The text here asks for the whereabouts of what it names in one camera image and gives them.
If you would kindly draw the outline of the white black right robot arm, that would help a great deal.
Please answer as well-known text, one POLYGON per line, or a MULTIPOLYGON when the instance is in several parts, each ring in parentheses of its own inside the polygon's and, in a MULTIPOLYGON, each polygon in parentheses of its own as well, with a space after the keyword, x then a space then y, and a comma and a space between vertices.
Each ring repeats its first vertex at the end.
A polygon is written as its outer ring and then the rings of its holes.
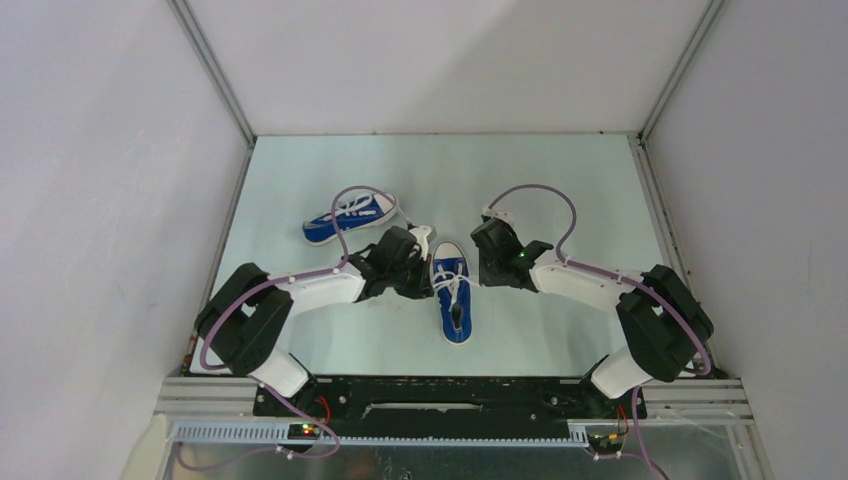
POLYGON ((545 242, 522 244, 509 223, 492 216, 471 238, 484 286, 558 295, 617 316, 625 345, 589 371, 581 392, 591 416, 610 416, 637 386, 675 381, 696 356, 703 360, 701 372, 711 372, 706 343, 714 325, 671 268, 655 265, 639 273, 585 264, 545 242))

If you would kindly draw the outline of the white shoelace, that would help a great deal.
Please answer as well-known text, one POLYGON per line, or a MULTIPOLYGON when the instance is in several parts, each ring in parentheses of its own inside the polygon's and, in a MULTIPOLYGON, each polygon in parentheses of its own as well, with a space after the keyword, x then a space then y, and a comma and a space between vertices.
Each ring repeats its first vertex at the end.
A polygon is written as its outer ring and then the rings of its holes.
POLYGON ((433 264, 431 282, 440 308, 451 313, 466 309, 471 303, 468 262, 460 258, 437 260, 433 264))

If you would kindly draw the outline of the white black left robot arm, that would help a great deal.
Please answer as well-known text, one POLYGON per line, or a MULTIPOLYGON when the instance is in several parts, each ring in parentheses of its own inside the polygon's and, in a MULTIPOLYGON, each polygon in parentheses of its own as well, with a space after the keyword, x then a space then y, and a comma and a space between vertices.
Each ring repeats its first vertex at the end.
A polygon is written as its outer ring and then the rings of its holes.
POLYGON ((293 318, 324 307, 355 304, 392 289, 401 297, 429 298, 430 226, 393 226, 380 240, 349 256, 342 267, 271 279, 249 262, 239 266, 208 301, 194 326, 199 360, 214 353, 235 376, 250 377, 278 393, 292 416, 316 403, 311 373, 280 344, 293 318))

